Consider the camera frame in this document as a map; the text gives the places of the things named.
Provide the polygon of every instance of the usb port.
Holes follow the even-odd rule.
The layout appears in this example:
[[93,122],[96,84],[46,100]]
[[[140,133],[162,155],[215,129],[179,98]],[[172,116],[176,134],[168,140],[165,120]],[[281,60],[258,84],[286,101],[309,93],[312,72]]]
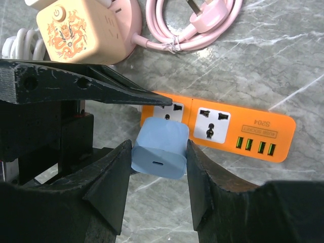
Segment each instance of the usb port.
[[275,144],[270,144],[268,155],[273,156],[274,149],[275,149]]
[[238,137],[237,142],[236,142],[236,147],[237,148],[241,148],[243,144],[243,138],[242,137]]
[[248,151],[251,150],[252,142],[253,142],[253,139],[248,138],[247,145],[245,146],[245,150],[248,150]]
[[263,153],[265,147],[265,142],[261,142],[259,145],[258,153]]

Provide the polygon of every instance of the phone charger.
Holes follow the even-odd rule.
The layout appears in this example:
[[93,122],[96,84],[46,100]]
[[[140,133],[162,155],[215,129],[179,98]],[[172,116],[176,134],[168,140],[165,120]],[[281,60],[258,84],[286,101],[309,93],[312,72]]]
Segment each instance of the phone charger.
[[145,120],[132,150],[133,170],[170,179],[183,177],[189,128],[163,118]]

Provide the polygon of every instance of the cord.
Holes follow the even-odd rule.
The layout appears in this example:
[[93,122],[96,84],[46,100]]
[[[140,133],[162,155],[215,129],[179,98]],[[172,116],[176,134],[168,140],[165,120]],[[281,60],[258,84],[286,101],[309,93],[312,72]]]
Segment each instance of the cord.
[[38,31],[22,28],[17,36],[12,36],[5,41],[2,48],[2,58],[20,60],[44,60],[46,53],[45,43],[39,37]]
[[[151,34],[160,43],[151,42],[137,33],[133,35],[132,42],[145,48],[170,51],[172,53],[198,50],[210,45],[225,32],[238,16],[242,6],[242,0],[209,0],[201,7],[198,7],[193,0],[187,0],[187,2],[195,13],[190,17],[190,24],[179,35],[176,35],[168,29],[164,22],[164,0],[147,0],[147,26]],[[226,6],[225,12],[223,9],[219,10],[222,6]],[[222,18],[216,24],[212,24],[212,28],[208,29],[208,24],[215,21],[219,15],[222,15]]]

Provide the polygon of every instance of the power strip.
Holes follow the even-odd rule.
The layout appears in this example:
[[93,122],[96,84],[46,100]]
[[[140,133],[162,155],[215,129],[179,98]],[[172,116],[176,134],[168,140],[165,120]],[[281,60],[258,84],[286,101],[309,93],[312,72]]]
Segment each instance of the power strip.
[[187,124],[189,139],[198,145],[273,163],[288,156],[296,123],[287,115],[156,93],[171,98],[173,106],[143,106],[141,125],[148,117],[161,117]]
[[56,0],[37,15],[52,61],[112,65],[132,53],[132,36],[142,29],[137,0],[112,1],[109,8],[104,0],[75,2]]

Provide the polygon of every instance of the wire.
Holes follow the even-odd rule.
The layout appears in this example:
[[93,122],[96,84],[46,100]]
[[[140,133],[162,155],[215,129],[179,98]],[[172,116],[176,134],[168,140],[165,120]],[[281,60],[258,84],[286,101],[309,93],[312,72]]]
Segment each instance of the wire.
[[45,43],[39,37],[38,31],[22,28],[17,36],[8,38],[2,49],[4,59],[44,60],[46,52]]
[[189,24],[179,35],[172,33],[163,19],[164,0],[147,0],[146,22],[151,34],[160,42],[154,43],[135,33],[132,42],[145,48],[160,51],[193,51],[204,48],[213,43],[234,22],[242,6],[242,0],[220,0],[226,1],[228,10],[224,20],[213,29],[197,35],[192,24]]

